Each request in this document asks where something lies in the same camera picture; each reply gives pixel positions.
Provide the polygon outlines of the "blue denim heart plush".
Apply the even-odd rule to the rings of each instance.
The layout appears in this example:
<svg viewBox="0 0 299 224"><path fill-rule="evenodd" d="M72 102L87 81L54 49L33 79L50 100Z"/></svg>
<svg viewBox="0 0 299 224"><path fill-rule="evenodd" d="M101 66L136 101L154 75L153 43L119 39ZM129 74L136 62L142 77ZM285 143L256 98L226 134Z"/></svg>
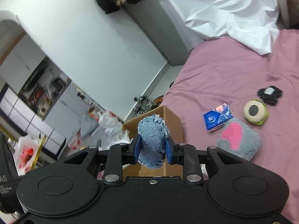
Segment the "blue denim heart plush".
<svg viewBox="0 0 299 224"><path fill-rule="evenodd" d="M164 119L158 114L147 116L139 121L137 130L141 136L138 162L149 169L162 167L166 158L165 141L170 137Z"/></svg>

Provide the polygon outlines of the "blue tissue pack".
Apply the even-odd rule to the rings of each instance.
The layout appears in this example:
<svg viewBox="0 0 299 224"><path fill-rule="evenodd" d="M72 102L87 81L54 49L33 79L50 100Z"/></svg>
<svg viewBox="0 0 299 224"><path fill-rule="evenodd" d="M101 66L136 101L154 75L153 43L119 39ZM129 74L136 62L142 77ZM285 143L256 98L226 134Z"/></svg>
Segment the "blue tissue pack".
<svg viewBox="0 0 299 224"><path fill-rule="evenodd" d="M224 124L233 118L230 106L223 103L213 110L203 114L204 123L207 131L215 131L224 126Z"/></svg>

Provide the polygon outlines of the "grey fluffy plush pink ear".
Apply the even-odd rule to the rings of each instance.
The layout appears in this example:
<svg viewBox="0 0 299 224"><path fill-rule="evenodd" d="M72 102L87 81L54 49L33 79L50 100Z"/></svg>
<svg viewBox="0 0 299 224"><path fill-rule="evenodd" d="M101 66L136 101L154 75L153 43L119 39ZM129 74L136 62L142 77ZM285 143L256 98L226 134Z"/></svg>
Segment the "grey fluffy plush pink ear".
<svg viewBox="0 0 299 224"><path fill-rule="evenodd" d="M237 118L232 118L224 124L217 146L251 161L261 147L261 139L247 124Z"/></svg>

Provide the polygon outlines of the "burger shaped plush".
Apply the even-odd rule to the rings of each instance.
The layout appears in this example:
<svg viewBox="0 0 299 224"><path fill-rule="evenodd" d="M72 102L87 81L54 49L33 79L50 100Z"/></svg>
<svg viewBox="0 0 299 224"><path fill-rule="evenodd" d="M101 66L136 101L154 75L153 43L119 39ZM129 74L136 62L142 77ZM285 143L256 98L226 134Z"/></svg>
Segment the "burger shaped plush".
<svg viewBox="0 0 299 224"><path fill-rule="evenodd" d="M245 119L254 125L262 125L268 118L268 108L260 100L248 101L243 109Z"/></svg>

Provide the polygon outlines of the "black patch plush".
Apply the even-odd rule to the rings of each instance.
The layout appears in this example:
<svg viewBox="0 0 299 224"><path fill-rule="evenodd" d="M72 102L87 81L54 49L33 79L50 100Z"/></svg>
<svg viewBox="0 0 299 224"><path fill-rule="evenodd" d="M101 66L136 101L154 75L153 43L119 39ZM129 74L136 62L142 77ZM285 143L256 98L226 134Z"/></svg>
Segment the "black patch plush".
<svg viewBox="0 0 299 224"><path fill-rule="evenodd" d="M282 96L283 91L275 86L261 88L258 90L257 95L264 101L264 103L275 106L278 99Z"/></svg>

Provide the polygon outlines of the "brown cardboard box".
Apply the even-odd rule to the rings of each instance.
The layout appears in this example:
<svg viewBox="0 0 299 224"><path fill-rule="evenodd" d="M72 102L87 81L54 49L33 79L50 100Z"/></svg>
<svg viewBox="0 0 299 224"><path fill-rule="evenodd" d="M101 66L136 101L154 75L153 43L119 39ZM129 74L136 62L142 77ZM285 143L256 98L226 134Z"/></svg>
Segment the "brown cardboard box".
<svg viewBox="0 0 299 224"><path fill-rule="evenodd" d="M129 121L126 121L122 130L129 131L128 136L130 139L133 139L138 133L138 124L144 118L158 115L163 119L163 125L168 128L168 136L173 140L174 143L184 143L184 130L181 125L180 118L173 113L170 109L165 106L157 107L156 109L147 112L141 116L133 118ZM126 167L123 170L124 177L127 176L180 176L182 177L183 167L180 165L170 165L165 160L163 165L158 169L146 168L140 163Z"/></svg>

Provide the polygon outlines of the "white plastic bag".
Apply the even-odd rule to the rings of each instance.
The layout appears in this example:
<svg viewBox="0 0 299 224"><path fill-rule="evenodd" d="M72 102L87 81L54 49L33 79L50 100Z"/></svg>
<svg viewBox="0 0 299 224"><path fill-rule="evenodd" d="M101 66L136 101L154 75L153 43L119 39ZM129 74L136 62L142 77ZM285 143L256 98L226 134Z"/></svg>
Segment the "white plastic bag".
<svg viewBox="0 0 299 224"><path fill-rule="evenodd" d="M111 111L106 111L101 114L98 120L99 126L104 129L114 128L118 122L119 119Z"/></svg>

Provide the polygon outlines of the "grey plastic bag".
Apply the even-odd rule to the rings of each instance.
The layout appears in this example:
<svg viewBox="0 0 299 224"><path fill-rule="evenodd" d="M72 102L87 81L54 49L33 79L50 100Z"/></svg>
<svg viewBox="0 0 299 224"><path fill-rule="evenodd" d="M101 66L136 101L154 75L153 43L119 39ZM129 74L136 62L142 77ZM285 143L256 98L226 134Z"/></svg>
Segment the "grey plastic bag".
<svg viewBox="0 0 299 224"><path fill-rule="evenodd" d="M98 127L98 121L96 121L89 114L84 114L80 119L80 133L84 138L89 136Z"/></svg>

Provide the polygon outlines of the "grey sneaker pair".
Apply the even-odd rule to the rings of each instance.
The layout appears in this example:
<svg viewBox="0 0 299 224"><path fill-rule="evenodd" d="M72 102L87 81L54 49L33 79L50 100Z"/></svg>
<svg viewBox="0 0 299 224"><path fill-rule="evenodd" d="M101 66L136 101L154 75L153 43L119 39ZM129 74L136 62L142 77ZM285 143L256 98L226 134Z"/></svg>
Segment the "grey sneaker pair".
<svg viewBox="0 0 299 224"><path fill-rule="evenodd" d="M154 110L157 107L156 102L150 100L146 95L135 97L134 101L136 102L136 105L133 108L133 112L137 116Z"/></svg>

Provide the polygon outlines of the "pink bed sheet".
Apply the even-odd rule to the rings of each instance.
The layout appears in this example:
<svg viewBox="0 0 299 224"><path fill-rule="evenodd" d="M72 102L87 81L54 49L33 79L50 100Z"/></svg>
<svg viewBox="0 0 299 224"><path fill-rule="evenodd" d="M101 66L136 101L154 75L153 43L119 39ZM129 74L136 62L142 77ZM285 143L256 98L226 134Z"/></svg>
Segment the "pink bed sheet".
<svg viewBox="0 0 299 224"><path fill-rule="evenodd" d="M298 31L281 30L269 56L261 56L231 38L208 41L193 49L163 105L175 113L188 144L199 150L216 145L220 131L209 133L203 115L227 103L235 118L258 98L261 88L275 86L282 96L269 116L253 125L261 148L253 162L282 176L290 194L283 215L298 223Z"/></svg>

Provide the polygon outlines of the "grey wardrobe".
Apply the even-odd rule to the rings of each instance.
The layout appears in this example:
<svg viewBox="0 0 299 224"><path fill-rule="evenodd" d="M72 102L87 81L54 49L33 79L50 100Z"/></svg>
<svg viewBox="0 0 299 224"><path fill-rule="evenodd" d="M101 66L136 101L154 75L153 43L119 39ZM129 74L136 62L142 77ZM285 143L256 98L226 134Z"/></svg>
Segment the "grey wardrobe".
<svg viewBox="0 0 299 224"><path fill-rule="evenodd" d="M141 0L125 9L170 65L186 62L190 52L158 0Z"/></svg>

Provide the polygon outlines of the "white draped sheet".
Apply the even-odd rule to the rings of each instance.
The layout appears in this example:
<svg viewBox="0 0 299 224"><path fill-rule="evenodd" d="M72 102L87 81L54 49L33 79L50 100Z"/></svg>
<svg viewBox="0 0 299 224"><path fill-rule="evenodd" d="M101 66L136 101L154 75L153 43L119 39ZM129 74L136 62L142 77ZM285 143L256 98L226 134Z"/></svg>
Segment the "white draped sheet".
<svg viewBox="0 0 299 224"><path fill-rule="evenodd" d="M230 37L258 53L272 53L278 0L158 0L188 50Z"/></svg>

